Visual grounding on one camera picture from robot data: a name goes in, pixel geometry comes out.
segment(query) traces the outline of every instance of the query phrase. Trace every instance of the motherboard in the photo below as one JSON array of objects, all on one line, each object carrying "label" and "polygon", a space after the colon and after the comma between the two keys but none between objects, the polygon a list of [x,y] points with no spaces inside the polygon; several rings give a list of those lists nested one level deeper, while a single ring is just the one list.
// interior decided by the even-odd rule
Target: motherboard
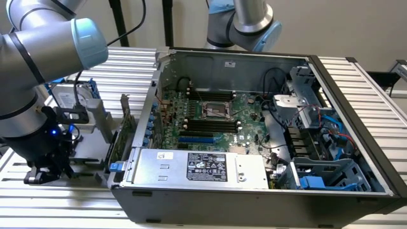
[{"label": "motherboard", "polygon": [[261,102],[248,93],[162,93],[162,149],[261,154]]}]

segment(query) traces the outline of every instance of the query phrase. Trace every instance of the warning label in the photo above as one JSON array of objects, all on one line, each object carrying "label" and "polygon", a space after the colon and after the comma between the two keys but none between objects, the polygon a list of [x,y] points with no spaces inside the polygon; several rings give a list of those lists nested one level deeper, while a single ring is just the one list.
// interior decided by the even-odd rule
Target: warning label
[{"label": "warning label", "polygon": [[196,181],[228,181],[225,154],[188,153],[186,179]]}]

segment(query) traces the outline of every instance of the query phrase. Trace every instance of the wall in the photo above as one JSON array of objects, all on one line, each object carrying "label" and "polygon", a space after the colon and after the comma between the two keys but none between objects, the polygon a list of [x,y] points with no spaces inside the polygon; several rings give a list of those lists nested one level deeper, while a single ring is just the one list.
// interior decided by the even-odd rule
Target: wall
[{"label": "wall", "polygon": [[[141,1],[121,0],[126,29],[141,18]],[[174,45],[202,47],[206,31],[204,0],[173,0]],[[405,0],[266,0],[282,23],[272,52],[352,56],[365,69],[388,70],[395,59],[407,59]],[[164,45],[161,0],[146,0],[146,20],[129,36],[132,46]],[[9,30],[0,7],[0,32]],[[92,18],[106,40],[117,36],[108,0],[88,0],[78,17]]]}]

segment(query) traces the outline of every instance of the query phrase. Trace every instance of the aluminum profile table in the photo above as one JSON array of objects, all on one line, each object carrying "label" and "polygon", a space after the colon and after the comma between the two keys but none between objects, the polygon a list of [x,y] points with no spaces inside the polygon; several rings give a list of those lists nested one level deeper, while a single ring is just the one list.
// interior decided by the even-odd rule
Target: aluminum profile table
[{"label": "aluminum profile table", "polygon": [[[407,181],[407,146],[400,143],[407,138],[405,115],[388,96],[383,95],[380,88],[356,63],[347,62],[344,58],[320,59],[389,161]],[[82,72],[82,80],[93,78],[97,82],[106,110],[113,115],[121,115],[118,99],[121,93],[125,93],[130,97],[132,113],[138,116],[154,71],[153,63],[154,49],[110,48],[109,60]],[[24,159],[9,150],[0,159],[0,228],[180,228],[177,225],[130,222],[105,188],[24,185],[26,171]],[[388,215],[368,215],[344,228],[404,229],[407,207]]]}]

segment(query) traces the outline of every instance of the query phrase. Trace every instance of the black pole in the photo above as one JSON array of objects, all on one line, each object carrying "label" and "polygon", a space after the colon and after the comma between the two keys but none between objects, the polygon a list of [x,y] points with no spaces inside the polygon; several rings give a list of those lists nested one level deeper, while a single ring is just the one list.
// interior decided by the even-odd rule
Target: black pole
[{"label": "black pole", "polygon": [[173,47],[172,0],[162,0],[165,46]]},{"label": "black pole", "polygon": [[[120,0],[108,0],[109,7],[112,8],[116,29],[118,36],[125,34],[125,24],[124,24],[124,17],[121,11],[121,1]],[[129,47],[128,38],[122,37],[120,40],[121,47]]]}]

